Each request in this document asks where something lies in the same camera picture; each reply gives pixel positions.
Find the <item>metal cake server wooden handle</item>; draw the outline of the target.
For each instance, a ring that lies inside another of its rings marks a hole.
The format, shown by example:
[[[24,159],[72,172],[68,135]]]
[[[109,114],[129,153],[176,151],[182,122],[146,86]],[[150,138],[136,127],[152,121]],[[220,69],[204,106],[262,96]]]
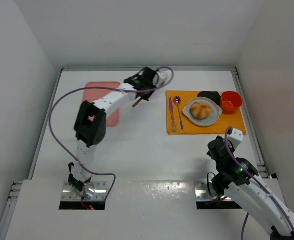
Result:
[[[132,107],[135,108],[138,106],[138,104],[142,101],[148,101],[147,99],[143,98],[143,97],[140,97],[133,105]]]

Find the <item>golden bread roll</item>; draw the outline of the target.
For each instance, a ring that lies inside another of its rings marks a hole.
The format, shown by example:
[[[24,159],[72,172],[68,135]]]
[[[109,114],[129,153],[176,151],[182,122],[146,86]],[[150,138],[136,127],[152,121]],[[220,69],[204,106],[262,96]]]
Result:
[[[190,107],[190,113],[195,119],[203,120],[210,116],[211,108],[204,103],[195,102]]]

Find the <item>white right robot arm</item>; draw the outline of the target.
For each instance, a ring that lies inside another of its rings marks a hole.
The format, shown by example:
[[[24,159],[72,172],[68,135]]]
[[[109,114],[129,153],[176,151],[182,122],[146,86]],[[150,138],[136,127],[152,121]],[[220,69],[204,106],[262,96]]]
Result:
[[[212,189],[246,211],[272,240],[294,240],[294,213],[272,193],[258,171],[244,158],[234,157],[229,140],[218,136],[208,143],[207,155],[215,161]]]

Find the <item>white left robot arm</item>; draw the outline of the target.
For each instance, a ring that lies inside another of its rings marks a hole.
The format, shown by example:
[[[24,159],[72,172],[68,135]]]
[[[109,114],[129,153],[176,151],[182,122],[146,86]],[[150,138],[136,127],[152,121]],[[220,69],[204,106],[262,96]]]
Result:
[[[157,87],[159,76],[156,70],[145,67],[141,72],[126,80],[104,97],[93,102],[84,101],[79,109],[74,130],[77,139],[77,163],[70,163],[68,182],[78,191],[91,181],[88,165],[92,162],[95,149],[106,134],[107,119],[126,103],[140,97],[148,99],[152,90]]]

